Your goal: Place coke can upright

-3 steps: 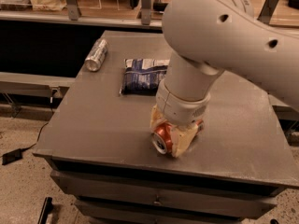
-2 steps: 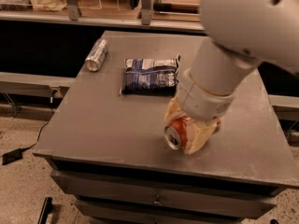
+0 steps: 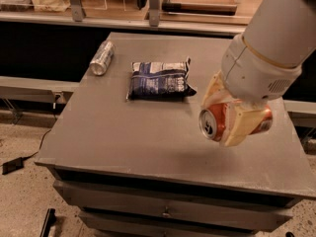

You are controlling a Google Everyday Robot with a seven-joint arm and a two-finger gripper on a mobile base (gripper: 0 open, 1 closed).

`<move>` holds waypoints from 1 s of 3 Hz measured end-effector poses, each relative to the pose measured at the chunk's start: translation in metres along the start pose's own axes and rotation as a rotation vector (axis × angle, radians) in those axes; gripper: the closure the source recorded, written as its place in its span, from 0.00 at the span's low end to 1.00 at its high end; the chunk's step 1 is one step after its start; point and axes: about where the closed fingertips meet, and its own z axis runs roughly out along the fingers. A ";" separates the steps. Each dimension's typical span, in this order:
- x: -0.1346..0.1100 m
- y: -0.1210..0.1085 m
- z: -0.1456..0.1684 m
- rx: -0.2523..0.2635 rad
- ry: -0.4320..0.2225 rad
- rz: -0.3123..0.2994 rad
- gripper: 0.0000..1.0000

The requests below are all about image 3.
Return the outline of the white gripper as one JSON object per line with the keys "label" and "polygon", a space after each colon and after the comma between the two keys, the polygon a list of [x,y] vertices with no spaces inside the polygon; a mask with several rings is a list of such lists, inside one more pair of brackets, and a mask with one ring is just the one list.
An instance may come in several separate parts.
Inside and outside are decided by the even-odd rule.
{"label": "white gripper", "polygon": [[[301,74],[301,66],[282,68],[256,55],[242,35],[234,37],[203,96],[201,107],[228,103],[225,129],[220,140],[224,147],[237,146],[263,121],[269,106],[259,103],[281,97]],[[248,102],[234,101],[234,98]]]}

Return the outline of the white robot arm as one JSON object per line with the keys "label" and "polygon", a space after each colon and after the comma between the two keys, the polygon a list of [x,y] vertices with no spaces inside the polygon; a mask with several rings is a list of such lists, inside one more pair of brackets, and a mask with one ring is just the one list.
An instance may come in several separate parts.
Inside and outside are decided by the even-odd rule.
{"label": "white robot arm", "polygon": [[268,101],[284,95],[315,49],[315,0],[263,0],[208,84],[198,120],[202,134],[230,147],[268,130]]}

